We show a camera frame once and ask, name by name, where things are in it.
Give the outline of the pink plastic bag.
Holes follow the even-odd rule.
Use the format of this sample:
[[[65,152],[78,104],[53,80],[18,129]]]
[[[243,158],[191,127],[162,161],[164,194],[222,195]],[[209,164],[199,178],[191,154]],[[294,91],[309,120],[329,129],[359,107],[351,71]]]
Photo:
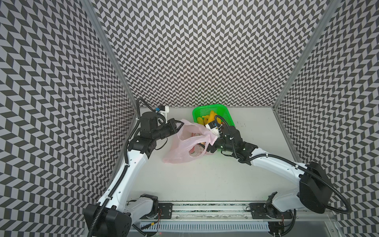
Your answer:
[[[171,148],[163,158],[164,163],[183,164],[195,161],[203,157],[207,153],[208,145],[213,145],[218,138],[204,125],[189,122],[186,119],[181,119],[180,122],[183,123],[183,126],[174,135]],[[205,146],[206,153],[201,157],[191,157],[189,155],[190,149],[196,144]]]

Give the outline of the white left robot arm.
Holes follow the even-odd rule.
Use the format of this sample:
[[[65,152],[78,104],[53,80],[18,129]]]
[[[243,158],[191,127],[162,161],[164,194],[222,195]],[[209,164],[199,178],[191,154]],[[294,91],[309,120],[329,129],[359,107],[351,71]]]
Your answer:
[[[156,149],[157,141],[176,134],[183,122],[166,119],[160,113],[145,112],[138,119],[124,147],[124,160],[105,194],[84,210],[89,237],[126,237],[132,225],[142,217],[159,215],[156,196],[143,194],[128,202],[135,179]]]

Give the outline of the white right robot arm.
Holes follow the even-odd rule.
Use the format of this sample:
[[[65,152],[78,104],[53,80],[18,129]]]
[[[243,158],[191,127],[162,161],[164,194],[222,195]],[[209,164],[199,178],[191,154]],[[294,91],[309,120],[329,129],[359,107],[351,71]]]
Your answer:
[[[279,159],[257,145],[243,141],[234,126],[206,125],[206,128],[218,137],[213,145],[208,146],[208,152],[214,153],[220,149],[241,164],[264,168],[296,185],[294,189],[274,191],[269,196],[265,208],[270,215],[275,211],[304,208],[319,214],[325,212],[332,190],[329,187],[330,179],[319,163],[302,164]]]

